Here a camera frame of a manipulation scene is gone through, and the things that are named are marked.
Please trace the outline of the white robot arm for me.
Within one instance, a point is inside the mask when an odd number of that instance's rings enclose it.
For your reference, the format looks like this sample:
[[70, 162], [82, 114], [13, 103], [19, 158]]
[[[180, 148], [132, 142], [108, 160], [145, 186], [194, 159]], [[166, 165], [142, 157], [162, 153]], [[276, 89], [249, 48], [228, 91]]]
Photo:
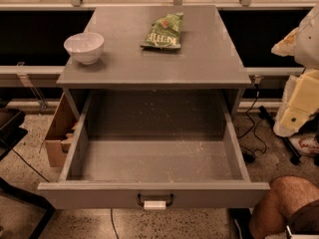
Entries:
[[295, 62], [306, 69], [300, 77], [289, 77], [275, 118], [274, 132], [289, 137], [319, 110], [319, 4], [298, 27], [273, 46], [271, 53], [293, 56]]

